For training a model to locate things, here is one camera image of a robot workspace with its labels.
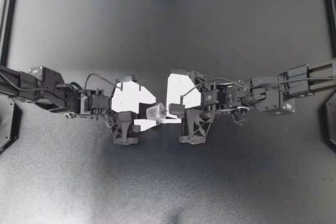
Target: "clear plastic cup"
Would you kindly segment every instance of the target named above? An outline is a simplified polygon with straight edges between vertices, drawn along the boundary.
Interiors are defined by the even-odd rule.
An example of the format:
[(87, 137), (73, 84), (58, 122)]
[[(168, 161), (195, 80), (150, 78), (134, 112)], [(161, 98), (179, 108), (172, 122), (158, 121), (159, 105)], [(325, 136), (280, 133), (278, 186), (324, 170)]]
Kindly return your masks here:
[(154, 106), (146, 109), (146, 117), (149, 120), (155, 120), (162, 123), (166, 119), (166, 108), (162, 103), (158, 103)]

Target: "wire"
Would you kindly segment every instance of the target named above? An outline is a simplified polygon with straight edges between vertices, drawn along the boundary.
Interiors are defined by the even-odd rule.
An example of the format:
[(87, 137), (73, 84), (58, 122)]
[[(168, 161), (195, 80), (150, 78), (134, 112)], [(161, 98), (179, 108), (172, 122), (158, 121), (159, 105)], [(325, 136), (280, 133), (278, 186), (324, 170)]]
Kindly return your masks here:
[(251, 108), (250, 107), (247, 107), (247, 106), (237, 106), (235, 108), (232, 108), (232, 109), (223, 109), (223, 110), (216, 110), (216, 112), (230, 112), (230, 111), (237, 111), (237, 110), (250, 110)]
[(46, 91), (46, 92), (48, 92), (48, 93), (50, 93), (50, 94), (53, 94), (53, 95), (56, 96), (57, 98), (66, 101), (65, 98), (61, 97), (59, 94), (57, 94), (56, 92), (53, 92), (52, 90), (49, 90), (49, 89), (46, 89), (46, 88), (23, 89), (23, 88), (18, 87), (18, 86), (15, 85), (14, 83), (12, 83), (12, 81), (9, 80), (9, 79), (8, 79), (4, 74), (2, 74), (1, 72), (0, 72), (0, 76), (1, 76), (6, 82), (8, 82), (14, 89), (16, 89), (16, 90), (18, 90), (18, 91), (21, 91), (21, 92)]
[(85, 80), (85, 85), (84, 85), (84, 90), (83, 90), (83, 93), (81, 94), (81, 96), (79, 98), (77, 98), (76, 100), (80, 100), (84, 97), (84, 95), (86, 95), (86, 90), (87, 90), (87, 85), (88, 85), (88, 81), (90, 79), (91, 76), (96, 76), (98, 77), (99, 79), (107, 82), (109, 85), (115, 87), (115, 88), (118, 88), (118, 89), (121, 89), (121, 87), (117, 87), (117, 85), (113, 82), (110, 82), (108, 79), (105, 79), (104, 77), (102, 77), (101, 75), (97, 74), (97, 73), (91, 73), (89, 74), (87, 77), (86, 77), (86, 80)]
[(228, 81), (228, 82), (233, 83), (234, 85), (237, 85), (237, 86), (239, 86), (239, 87), (241, 87), (241, 88), (244, 88), (244, 86), (243, 86), (243, 85), (240, 85), (238, 82), (231, 81), (231, 80), (226, 79), (226, 78), (212, 78), (212, 79), (208, 79), (208, 80), (202, 81), (202, 82), (200, 82), (199, 84), (195, 85), (192, 89), (190, 89), (188, 92), (186, 92), (185, 94), (183, 94), (183, 95), (181, 96), (181, 99), (183, 99), (187, 94), (189, 94), (189, 93), (190, 93), (191, 91), (193, 91), (194, 89), (196, 89), (196, 88), (198, 88), (199, 86), (202, 86), (203, 84), (208, 83), (208, 82), (210, 82), (210, 81)]
[(326, 78), (301, 78), (301, 79), (292, 79), (292, 80), (286, 80), (286, 81), (275, 81), (275, 82), (258, 84), (256, 86), (253, 86), (252, 89), (260, 88), (263, 86), (271, 86), (271, 85), (290, 83), (290, 82), (296, 82), (296, 81), (323, 81), (323, 80), (333, 80), (333, 79), (334, 79), (333, 77), (326, 77)]
[(73, 85), (74, 87), (76, 87), (77, 89), (81, 89), (81, 90), (83, 89), (82, 86), (79, 85), (79, 84), (78, 84), (77, 82), (75, 82), (75, 81), (70, 82), (70, 84)]

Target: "black cable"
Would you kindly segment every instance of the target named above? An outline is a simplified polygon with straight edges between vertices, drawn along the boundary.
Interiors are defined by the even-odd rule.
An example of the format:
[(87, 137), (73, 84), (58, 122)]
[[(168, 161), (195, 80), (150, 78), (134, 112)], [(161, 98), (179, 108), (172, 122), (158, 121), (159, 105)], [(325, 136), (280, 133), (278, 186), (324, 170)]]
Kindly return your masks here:
[(198, 88), (198, 87), (202, 86), (203, 84), (208, 83), (208, 82), (210, 82), (210, 81), (228, 81), (228, 82), (233, 83), (234, 85), (237, 85), (237, 86), (239, 86), (239, 87), (241, 87), (241, 88), (244, 88), (244, 86), (243, 86), (243, 85), (240, 85), (238, 82), (231, 81), (231, 80), (226, 79), (226, 78), (212, 78), (212, 79), (208, 79), (208, 80), (202, 81), (202, 82), (200, 82), (199, 84), (195, 85), (192, 89), (190, 89), (188, 92), (186, 92), (185, 94), (183, 94), (183, 95), (181, 96), (181, 100), (182, 100), (187, 94), (189, 94), (191, 91), (193, 91), (194, 89), (196, 89), (196, 88)]
[(23, 88), (18, 87), (18, 86), (15, 85), (14, 83), (12, 83), (12, 81), (9, 80), (9, 79), (8, 79), (4, 74), (2, 74), (1, 72), (0, 72), (0, 76), (1, 76), (6, 82), (8, 82), (14, 89), (16, 89), (16, 90), (18, 90), (18, 91), (21, 91), (21, 92), (46, 91), (46, 92), (48, 92), (48, 93), (50, 93), (50, 94), (53, 94), (53, 95), (56, 96), (57, 98), (66, 101), (65, 98), (61, 97), (59, 94), (57, 94), (56, 92), (53, 92), (52, 90), (49, 90), (49, 89), (46, 89), (46, 88), (23, 89)]
[(111, 94), (110, 94), (110, 96), (109, 96), (109, 99), (111, 99), (111, 98), (113, 97), (113, 95), (114, 95), (114, 91), (115, 91), (115, 89), (112, 90), (112, 92), (111, 92)]
[(283, 84), (283, 83), (290, 83), (290, 82), (296, 82), (296, 81), (323, 81), (323, 80), (333, 80), (333, 77), (326, 77), (326, 78), (301, 78), (301, 79), (292, 79), (292, 80), (286, 80), (286, 81), (275, 81), (275, 82), (268, 82), (268, 83), (262, 83), (258, 84), (256, 86), (252, 86), (252, 89), (264, 87), (264, 86), (271, 86), (276, 84)]
[(70, 84), (73, 85), (73, 86), (75, 86), (77, 89), (81, 89), (81, 90), (83, 89), (82, 86), (79, 85), (79, 84), (78, 84), (77, 82), (75, 82), (75, 81), (70, 82)]
[(117, 87), (117, 85), (116, 85), (115, 83), (110, 82), (108, 79), (105, 79), (104, 77), (100, 76), (99, 74), (97, 74), (97, 73), (91, 73), (91, 74), (89, 74), (89, 75), (86, 77), (83, 93), (81, 94), (81, 96), (80, 96), (79, 98), (77, 98), (77, 100), (82, 99), (82, 98), (84, 97), (84, 95), (86, 95), (85, 93), (86, 93), (86, 90), (87, 90), (88, 81), (89, 81), (89, 79), (90, 79), (91, 76), (96, 76), (96, 77), (98, 77), (99, 79), (101, 79), (101, 80), (107, 82), (109, 85), (111, 85), (111, 86), (113, 86), (113, 87), (115, 87), (115, 88), (121, 89), (120, 87)]

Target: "dark gray background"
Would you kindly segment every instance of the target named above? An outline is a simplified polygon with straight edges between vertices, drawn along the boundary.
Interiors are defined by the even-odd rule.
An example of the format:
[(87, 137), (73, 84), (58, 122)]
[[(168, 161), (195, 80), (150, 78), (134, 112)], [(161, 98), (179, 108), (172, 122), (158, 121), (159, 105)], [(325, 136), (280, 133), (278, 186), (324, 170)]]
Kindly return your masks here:
[[(137, 73), (164, 101), (172, 68), (246, 79), (331, 58), (324, 0), (17, 0), (8, 66), (81, 84)], [(22, 104), (0, 155), (0, 223), (335, 223), (330, 94), (242, 127), (217, 120), (198, 146), (178, 125), (117, 146), (102, 122)]]

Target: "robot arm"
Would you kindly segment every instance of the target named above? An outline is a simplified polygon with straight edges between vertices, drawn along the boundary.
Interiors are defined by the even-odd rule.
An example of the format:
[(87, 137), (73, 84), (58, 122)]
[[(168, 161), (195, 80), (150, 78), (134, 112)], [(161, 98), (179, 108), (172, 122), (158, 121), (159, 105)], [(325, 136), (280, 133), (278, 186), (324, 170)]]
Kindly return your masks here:
[[(97, 74), (90, 75), (104, 79)], [(63, 113), (67, 118), (94, 117), (98, 119), (103, 116), (106, 125), (112, 130), (114, 142), (124, 145), (138, 142), (137, 134), (143, 130), (142, 122), (149, 121), (147, 120), (147, 109), (160, 105), (156, 104), (156, 98), (145, 87), (139, 86), (136, 82), (134, 76), (125, 76), (116, 84), (109, 82), (114, 87), (111, 95), (107, 96), (104, 95), (103, 90), (89, 90), (86, 89), (86, 85), (83, 89), (76, 82), (65, 83), (60, 73), (46, 67), (31, 68), (28, 73), (25, 73), (0, 66), (0, 94), (14, 101), (33, 103), (52, 113)], [(134, 90), (138, 91), (136, 95), (132, 93)], [(165, 109), (160, 109), (154, 116), (165, 117)], [(6, 110), (6, 113), (2, 115), (0, 110), (1, 117), (8, 118), (9, 114), (13, 117), (13, 113), (13, 110)], [(151, 125), (147, 127), (155, 126), (159, 120), (152, 119), (154, 119), (152, 120), (154, 124), (151, 122)], [(7, 135), (3, 140), (0, 139), (0, 148), (10, 141)]]
[[(234, 122), (242, 125), (247, 112), (255, 108), (259, 112), (275, 115), (294, 113), (295, 98), (303, 98), (317, 92), (334, 89), (336, 62), (304, 65), (278, 76), (251, 78), (246, 81), (223, 82), (226, 79), (207, 80), (204, 75), (194, 87), (181, 95), (180, 103), (171, 103), (169, 113), (181, 119), (180, 142), (204, 143), (215, 115), (231, 115)], [(186, 108), (183, 102), (191, 91), (198, 90), (198, 106)]]

